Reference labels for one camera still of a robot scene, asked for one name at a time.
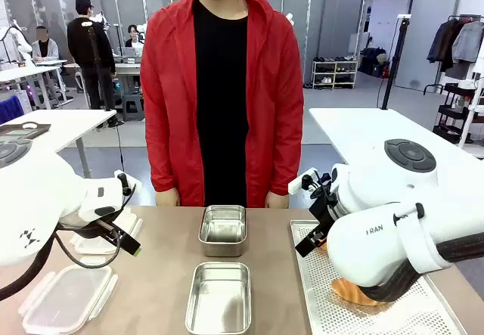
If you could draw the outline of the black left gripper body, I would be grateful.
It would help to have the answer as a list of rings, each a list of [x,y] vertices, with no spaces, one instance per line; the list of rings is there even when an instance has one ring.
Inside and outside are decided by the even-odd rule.
[[[114,223],[121,209],[113,206],[104,206],[94,210],[79,209],[59,219],[59,229],[72,230],[81,237],[92,239],[102,237],[115,239],[118,234],[122,239],[129,233]]]

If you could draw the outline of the clear plastic clip lid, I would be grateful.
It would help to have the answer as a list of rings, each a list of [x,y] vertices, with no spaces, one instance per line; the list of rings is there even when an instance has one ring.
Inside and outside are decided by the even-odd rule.
[[[128,207],[114,220],[114,224],[118,225],[132,237],[136,237],[141,230],[143,220]],[[87,239],[78,234],[74,234],[70,243],[73,245],[74,251],[82,255],[108,255],[114,254],[116,250],[115,245],[109,243],[102,237]]]
[[[70,265],[47,273],[18,309],[23,329],[29,335],[72,335],[100,314],[117,281],[109,266]]]

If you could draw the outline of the red sleeved left forearm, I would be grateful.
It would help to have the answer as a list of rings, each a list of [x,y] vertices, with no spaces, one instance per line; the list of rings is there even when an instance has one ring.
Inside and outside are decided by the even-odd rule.
[[[288,195],[288,184],[297,177],[301,157],[302,133],[277,137],[273,151],[269,190]]]

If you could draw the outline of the person's left hand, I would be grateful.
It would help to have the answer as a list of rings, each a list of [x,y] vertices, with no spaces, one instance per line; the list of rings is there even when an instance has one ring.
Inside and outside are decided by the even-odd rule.
[[[278,195],[269,191],[265,198],[265,208],[269,209],[288,209],[290,206],[290,196]]]

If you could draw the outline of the person's right hand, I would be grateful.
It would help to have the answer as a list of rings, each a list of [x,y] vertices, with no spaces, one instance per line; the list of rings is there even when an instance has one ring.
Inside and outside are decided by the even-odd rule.
[[[181,205],[181,198],[176,188],[155,192],[156,205],[160,207],[177,207]]]

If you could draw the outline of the perforated metal baking tray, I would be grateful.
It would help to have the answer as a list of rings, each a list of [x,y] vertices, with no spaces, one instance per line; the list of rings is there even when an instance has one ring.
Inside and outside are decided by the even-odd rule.
[[[312,335],[467,335],[427,275],[395,302],[360,306],[332,290],[340,274],[325,251],[296,259]]]

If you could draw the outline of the white table with grey leg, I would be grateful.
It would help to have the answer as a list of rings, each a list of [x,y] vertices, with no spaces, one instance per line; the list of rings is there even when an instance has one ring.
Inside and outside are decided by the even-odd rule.
[[[5,125],[21,125],[27,122],[50,124],[48,132],[33,140],[33,150],[59,152],[76,143],[85,178],[91,178],[82,137],[116,114],[115,110],[36,110],[15,118]]]

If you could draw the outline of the grey step stool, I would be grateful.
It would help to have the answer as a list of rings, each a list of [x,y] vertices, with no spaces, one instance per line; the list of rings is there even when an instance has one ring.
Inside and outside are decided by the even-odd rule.
[[[142,121],[144,119],[144,99],[141,94],[123,95],[122,108],[125,121]]]

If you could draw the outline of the white shoe rack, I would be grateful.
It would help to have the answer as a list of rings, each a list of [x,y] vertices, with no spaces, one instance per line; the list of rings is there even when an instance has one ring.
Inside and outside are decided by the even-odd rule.
[[[317,57],[312,62],[310,86],[315,89],[354,88],[357,71],[355,57]]]

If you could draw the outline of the person in red jacket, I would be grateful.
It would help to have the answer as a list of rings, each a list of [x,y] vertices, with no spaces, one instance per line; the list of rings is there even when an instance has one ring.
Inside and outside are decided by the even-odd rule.
[[[290,21],[267,0],[179,0],[147,24],[145,138],[178,138],[180,206],[265,208],[275,140],[303,135]]]

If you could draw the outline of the dark bags pile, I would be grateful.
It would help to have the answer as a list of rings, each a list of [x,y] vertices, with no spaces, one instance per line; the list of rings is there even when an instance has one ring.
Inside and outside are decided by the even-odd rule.
[[[381,78],[389,65],[388,55],[383,48],[364,48],[359,55],[358,71]]]

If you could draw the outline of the white background desk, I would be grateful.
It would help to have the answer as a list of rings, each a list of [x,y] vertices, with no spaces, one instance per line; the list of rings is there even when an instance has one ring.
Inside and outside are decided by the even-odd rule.
[[[47,65],[40,64],[39,66],[36,65],[29,65],[25,67],[17,67],[12,68],[9,70],[0,71],[0,83],[7,85],[8,83],[15,82],[17,86],[20,86],[20,83],[25,80],[29,83],[32,92],[33,92],[33,100],[35,102],[35,108],[37,109],[47,109],[50,110],[52,108],[51,100],[48,97],[47,88],[45,86],[45,82],[43,79],[43,74],[46,74],[46,77],[49,78],[49,73],[51,71],[56,72],[57,78],[59,80],[59,87],[63,97],[61,102],[57,102],[55,108],[64,106],[73,101],[73,99],[69,99],[66,96],[66,87],[61,77],[61,66],[60,65],[53,65],[53,61],[47,62]],[[37,81],[39,83],[39,87],[42,92],[43,102],[41,103],[39,100],[39,94],[36,91],[36,86],[33,81]]]

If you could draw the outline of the standing man in black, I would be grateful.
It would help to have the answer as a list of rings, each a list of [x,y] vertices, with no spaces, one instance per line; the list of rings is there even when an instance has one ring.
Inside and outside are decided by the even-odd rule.
[[[75,9],[78,17],[67,24],[67,43],[71,56],[82,71],[85,66],[92,66],[92,45],[83,24],[89,20],[93,21],[93,5],[91,0],[75,0]]]

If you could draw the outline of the seated person with glasses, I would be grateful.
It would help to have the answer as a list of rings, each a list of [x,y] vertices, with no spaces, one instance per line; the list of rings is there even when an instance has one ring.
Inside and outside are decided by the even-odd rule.
[[[129,38],[125,42],[123,54],[126,57],[141,57],[144,49],[144,43],[141,41],[141,36],[136,25],[129,25]]]

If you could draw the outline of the clothes rack with jackets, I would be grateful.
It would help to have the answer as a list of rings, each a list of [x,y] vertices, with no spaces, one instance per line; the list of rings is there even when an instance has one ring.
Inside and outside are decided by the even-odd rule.
[[[449,80],[461,83],[469,79],[483,41],[484,16],[450,15],[437,29],[430,46],[427,61],[438,67],[434,82],[424,87],[423,94],[442,91]]]

